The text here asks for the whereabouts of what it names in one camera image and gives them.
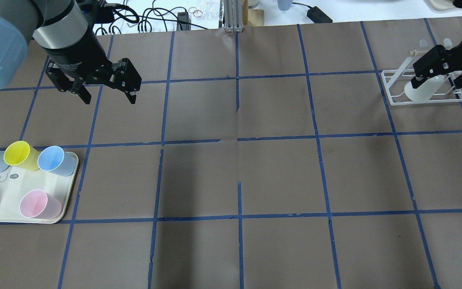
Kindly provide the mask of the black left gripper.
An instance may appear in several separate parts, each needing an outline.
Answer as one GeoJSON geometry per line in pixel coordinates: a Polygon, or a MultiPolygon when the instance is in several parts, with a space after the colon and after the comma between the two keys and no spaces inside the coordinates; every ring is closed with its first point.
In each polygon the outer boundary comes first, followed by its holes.
{"type": "Polygon", "coordinates": [[[108,60],[95,33],[87,28],[76,41],[62,48],[45,48],[50,60],[45,75],[60,92],[77,95],[86,105],[91,103],[89,85],[104,85],[125,93],[130,104],[136,104],[136,93],[142,78],[132,61],[108,60]]]}

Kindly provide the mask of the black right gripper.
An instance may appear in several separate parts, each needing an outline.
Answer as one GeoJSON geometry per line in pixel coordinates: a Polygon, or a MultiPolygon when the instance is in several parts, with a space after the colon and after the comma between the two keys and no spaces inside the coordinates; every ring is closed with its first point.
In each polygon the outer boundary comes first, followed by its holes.
{"type": "MultiPolygon", "coordinates": [[[[425,81],[438,75],[447,75],[462,71],[462,40],[460,44],[447,50],[442,45],[436,45],[413,64],[415,77],[411,80],[413,88],[418,88],[425,81]]],[[[462,74],[454,80],[457,89],[462,88],[462,74]]]]}

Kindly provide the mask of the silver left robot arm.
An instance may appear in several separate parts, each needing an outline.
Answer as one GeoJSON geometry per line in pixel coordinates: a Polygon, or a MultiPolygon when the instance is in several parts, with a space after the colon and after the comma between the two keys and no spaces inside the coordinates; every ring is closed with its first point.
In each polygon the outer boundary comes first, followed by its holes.
{"type": "Polygon", "coordinates": [[[127,58],[108,60],[93,31],[119,9],[130,10],[104,0],[0,0],[0,90],[12,82],[35,40],[49,55],[45,75],[60,92],[90,104],[85,86],[104,85],[135,104],[140,74],[127,58]]]}

